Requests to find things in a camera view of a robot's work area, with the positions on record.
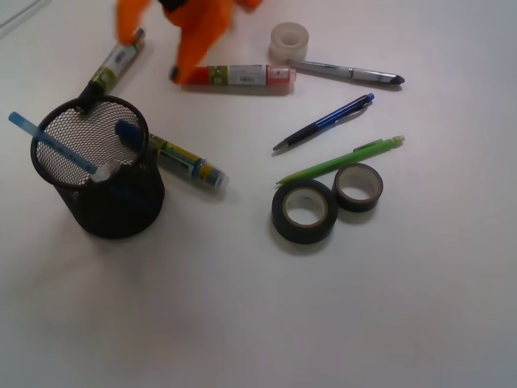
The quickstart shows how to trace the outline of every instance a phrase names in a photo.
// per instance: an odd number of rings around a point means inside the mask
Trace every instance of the tape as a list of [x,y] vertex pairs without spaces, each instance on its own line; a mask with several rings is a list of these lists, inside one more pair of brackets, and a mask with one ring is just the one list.
[[332,192],[338,205],[349,212],[363,213],[376,207],[384,185],[379,173],[362,163],[338,171]]
[[279,61],[302,61],[307,55],[309,32],[298,23],[281,23],[271,31],[269,51]]
[[[321,216],[311,224],[294,221],[288,214],[290,205],[300,199],[319,205]],[[286,183],[273,197],[272,219],[278,233],[288,241],[312,244],[321,241],[332,231],[338,218],[338,204],[332,191],[315,180],[297,180]]]

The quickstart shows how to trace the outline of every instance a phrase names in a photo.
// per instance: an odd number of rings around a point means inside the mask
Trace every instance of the mesh cup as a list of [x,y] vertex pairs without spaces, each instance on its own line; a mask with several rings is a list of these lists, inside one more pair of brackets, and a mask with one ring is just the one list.
[[[84,115],[85,103],[93,108]],[[127,147],[115,133],[119,120],[142,131],[139,150]],[[74,99],[51,112],[41,130],[97,167],[117,160],[120,169],[108,180],[94,183],[90,175],[44,143],[32,140],[32,164],[55,187],[79,225],[104,238],[123,238],[141,232],[160,213],[165,189],[148,149],[149,130],[143,115],[130,103],[112,96]]]

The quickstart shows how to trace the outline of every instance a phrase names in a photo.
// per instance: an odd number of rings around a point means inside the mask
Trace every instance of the green mechanical pencil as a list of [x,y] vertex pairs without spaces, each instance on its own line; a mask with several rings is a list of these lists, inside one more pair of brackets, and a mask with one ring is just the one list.
[[372,141],[371,143],[356,148],[350,154],[329,160],[328,162],[318,164],[317,166],[310,167],[302,171],[295,172],[290,176],[286,176],[285,178],[277,182],[277,184],[284,184],[298,179],[316,178],[317,176],[326,174],[327,172],[338,170],[341,167],[344,167],[348,164],[358,163],[361,160],[370,158],[378,154],[382,154],[383,152],[389,151],[392,148],[397,148],[398,146],[402,145],[402,142],[404,140],[405,139],[403,136],[396,136],[393,139],[379,139]]

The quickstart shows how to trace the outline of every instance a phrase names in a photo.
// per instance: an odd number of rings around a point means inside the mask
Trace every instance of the blue pen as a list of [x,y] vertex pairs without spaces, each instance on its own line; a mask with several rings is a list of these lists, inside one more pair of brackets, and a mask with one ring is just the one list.
[[273,150],[277,151],[286,149],[296,144],[297,142],[302,141],[307,137],[322,131],[329,125],[332,125],[336,121],[341,120],[343,117],[347,117],[352,113],[357,113],[361,109],[365,108],[369,103],[371,103],[374,97],[375,96],[372,93],[370,93],[369,95],[364,95],[363,97],[359,97],[356,101],[352,101],[351,103],[345,105],[337,111],[330,113],[329,115],[323,117],[318,121],[314,121],[312,124],[309,124],[306,127],[300,129],[293,135],[286,137],[279,144],[275,145]]
[[46,144],[54,151],[56,151],[59,155],[61,155],[63,158],[70,160],[73,164],[83,169],[87,173],[93,175],[97,171],[97,166],[95,164],[88,162],[81,155],[78,155],[76,152],[72,151],[66,145],[54,139],[48,133],[36,127],[32,122],[30,122],[20,114],[12,112],[9,115],[9,121],[13,124],[18,125],[29,135],[32,135],[38,141],[41,141],[42,143]]

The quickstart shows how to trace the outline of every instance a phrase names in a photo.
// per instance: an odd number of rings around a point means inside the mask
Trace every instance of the orange object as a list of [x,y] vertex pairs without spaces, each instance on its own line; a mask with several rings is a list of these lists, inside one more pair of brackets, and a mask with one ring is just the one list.
[[[131,44],[140,16],[150,0],[118,0],[116,23],[121,43]],[[254,9],[262,0],[235,0]],[[229,26],[233,0],[161,0],[165,16],[181,28],[176,64],[170,77],[174,83],[188,79],[208,49]]]

